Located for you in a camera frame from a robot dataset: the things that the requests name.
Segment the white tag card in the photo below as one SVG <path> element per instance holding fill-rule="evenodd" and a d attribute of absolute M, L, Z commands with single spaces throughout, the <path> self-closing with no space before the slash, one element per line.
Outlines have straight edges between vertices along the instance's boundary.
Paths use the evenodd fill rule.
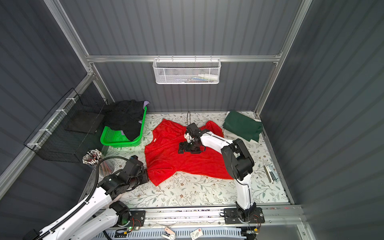
<path fill-rule="evenodd" d="M 165 227 L 164 232 L 162 233 L 162 238 L 164 238 L 166 240 L 175 240 L 176 234 L 175 234 L 175 232 L 173 232 L 168 227 Z"/>

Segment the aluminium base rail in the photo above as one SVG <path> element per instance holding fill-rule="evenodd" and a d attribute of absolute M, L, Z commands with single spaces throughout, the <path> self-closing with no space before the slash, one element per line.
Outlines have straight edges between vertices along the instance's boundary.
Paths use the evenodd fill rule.
<path fill-rule="evenodd" d="M 69 217 L 56 230 L 54 240 L 90 240 L 97 234 L 118 226 L 119 228 L 156 227 L 258 227 L 275 225 L 297 225 L 304 239 L 313 240 L 315 237 L 310 227 L 305 225 L 300 207 L 272 208 L 265 210 L 256 208 L 240 216 L 236 208 L 199 207 L 199 208 L 166 208 L 131 211 L 121 208 L 119 203 L 113 204 L 101 214 L 92 218 L 90 214 L 80 217 L 78 214 Z"/>

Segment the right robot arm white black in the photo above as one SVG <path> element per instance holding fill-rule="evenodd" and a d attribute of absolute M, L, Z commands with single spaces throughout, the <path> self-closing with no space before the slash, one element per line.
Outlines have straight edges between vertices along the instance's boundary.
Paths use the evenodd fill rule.
<path fill-rule="evenodd" d="M 237 201 L 235 208 L 226 208 L 223 217 L 226 224 L 254 223 L 259 227 L 265 223 L 263 210 L 257 207 L 252 197 L 251 178 L 255 162 L 241 139 L 228 140 L 209 130 L 201 130 L 189 124 L 184 134 L 185 142 L 179 144 L 179 154 L 200 154 L 210 148 L 223 157 L 228 174 L 234 179 Z"/>

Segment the purple garment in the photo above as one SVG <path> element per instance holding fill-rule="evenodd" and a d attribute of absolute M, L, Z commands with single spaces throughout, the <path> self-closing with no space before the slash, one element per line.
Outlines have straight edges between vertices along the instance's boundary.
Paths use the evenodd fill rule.
<path fill-rule="evenodd" d="M 146 111 L 147 109 L 147 106 L 150 104 L 149 101 L 143 101 L 143 110 L 144 112 Z"/>

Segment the cup of pens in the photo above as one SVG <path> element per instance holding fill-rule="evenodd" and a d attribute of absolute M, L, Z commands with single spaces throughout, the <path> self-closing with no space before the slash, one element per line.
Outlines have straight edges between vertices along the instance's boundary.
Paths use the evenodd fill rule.
<path fill-rule="evenodd" d="M 97 165 L 104 159 L 101 151 L 94 149 L 88 151 L 82 158 L 82 163 L 92 167 L 94 170 L 99 170 L 100 177 L 111 175 L 115 171 L 115 164 L 111 160 L 102 162 L 99 167 Z"/>

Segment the red t shirt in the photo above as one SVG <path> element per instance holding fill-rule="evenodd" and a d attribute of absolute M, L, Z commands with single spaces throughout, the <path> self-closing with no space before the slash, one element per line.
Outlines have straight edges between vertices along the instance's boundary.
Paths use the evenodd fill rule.
<path fill-rule="evenodd" d="M 158 186 L 176 172 L 231 180 L 221 153 L 201 147 L 200 154 L 179 154 L 186 130 L 186 126 L 166 119 L 155 127 L 152 142 L 145 146 L 150 181 Z"/>

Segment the black t shirt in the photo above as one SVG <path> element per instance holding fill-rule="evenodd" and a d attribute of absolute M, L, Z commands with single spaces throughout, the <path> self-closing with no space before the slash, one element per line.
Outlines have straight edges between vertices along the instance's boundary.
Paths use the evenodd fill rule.
<path fill-rule="evenodd" d="M 143 119 L 143 101 L 123 100 L 112 103 L 105 108 L 104 125 L 111 130 L 120 131 L 130 141 L 140 134 Z"/>

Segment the floral table cloth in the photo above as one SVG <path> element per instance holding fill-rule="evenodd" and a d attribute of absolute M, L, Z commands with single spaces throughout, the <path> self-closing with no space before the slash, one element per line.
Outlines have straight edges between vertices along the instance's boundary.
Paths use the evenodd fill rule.
<path fill-rule="evenodd" d="M 163 119 L 186 125 L 196 123 L 201 127 L 208 121 L 213 121 L 220 127 L 223 125 L 226 112 L 192 113 L 150 113 L 146 117 L 142 142 L 137 147 L 112 148 L 104 146 L 102 153 L 109 156 L 122 156 L 129 158 L 138 156 L 145 161 L 145 146 L 153 140 L 152 131 Z M 286 187 L 282 180 L 270 182 L 265 167 L 273 169 L 274 163 L 270 151 L 260 135 L 259 141 L 245 142 L 252 158 L 255 161 L 252 174 L 252 198 L 257 205 L 289 204 Z M 183 172 L 173 174 L 160 185 L 155 186 L 149 182 L 125 193 L 121 197 L 129 208 L 162 208 L 162 207 L 188 207 L 188 206 L 221 206 L 234 205 L 237 200 L 236 186 L 233 180 L 216 179 Z"/>

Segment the metal tools on table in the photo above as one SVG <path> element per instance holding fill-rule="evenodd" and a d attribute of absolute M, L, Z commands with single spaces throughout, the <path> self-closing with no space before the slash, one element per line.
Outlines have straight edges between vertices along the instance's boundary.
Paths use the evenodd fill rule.
<path fill-rule="evenodd" d="M 279 182 L 279 175 L 273 165 L 264 165 L 264 171 L 270 183 Z"/>

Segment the white bottle in basket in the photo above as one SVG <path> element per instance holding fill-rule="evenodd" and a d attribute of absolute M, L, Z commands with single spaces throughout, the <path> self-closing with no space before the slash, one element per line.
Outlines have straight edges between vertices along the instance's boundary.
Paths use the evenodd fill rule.
<path fill-rule="evenodd" d="M 213 74 L 199 74 L 199 78 L 205 79 L 207 81 L 218 81 L 219 75 L 213 75 Z"/>

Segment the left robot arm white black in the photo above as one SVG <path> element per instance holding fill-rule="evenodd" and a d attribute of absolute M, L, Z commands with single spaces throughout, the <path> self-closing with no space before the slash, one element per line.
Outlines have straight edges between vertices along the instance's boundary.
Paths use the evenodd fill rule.
<path fill-rule="evenodd" d="M 123 169 L 95 180 L 89 195 L 71 210 L 40 231 L 31 230 L 25 240 L 90 240 L 113 226 L 133 229 L 135 217 L 120 201 L 122 194 L 149 181 L 138 156 L 124 158 Z"/>

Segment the green plastic basket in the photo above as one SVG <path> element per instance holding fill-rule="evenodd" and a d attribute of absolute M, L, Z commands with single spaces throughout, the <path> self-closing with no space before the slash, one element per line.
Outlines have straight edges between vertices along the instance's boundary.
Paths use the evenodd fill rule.
<path fill-rule="evenodd" d="M 125 135 L 119 131 L 111 130 L 105 126 L 100 137 L 102 145 L 113 148 L 125 148 L 125 147 L 137 147 L 141 144 L 141 140 L 144 133 L 145 121 L 147 115 L 147 107 L 144 108 L 144 115 L 141 123 L 140 134 L 133 141 L 130 141 Z"/>

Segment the white label card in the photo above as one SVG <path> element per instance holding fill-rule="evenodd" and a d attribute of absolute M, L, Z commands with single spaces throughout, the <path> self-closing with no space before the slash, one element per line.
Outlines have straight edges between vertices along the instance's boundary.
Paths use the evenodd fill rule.
<path fill-rule="evenodd" d="M 190 233 L 190 237 L 192 240 L 197 240 L 198 238 L 202 237 L 203 230 L 201 228 L 198 228 L 197 230 L 194 230 L 193 232 Z"/>

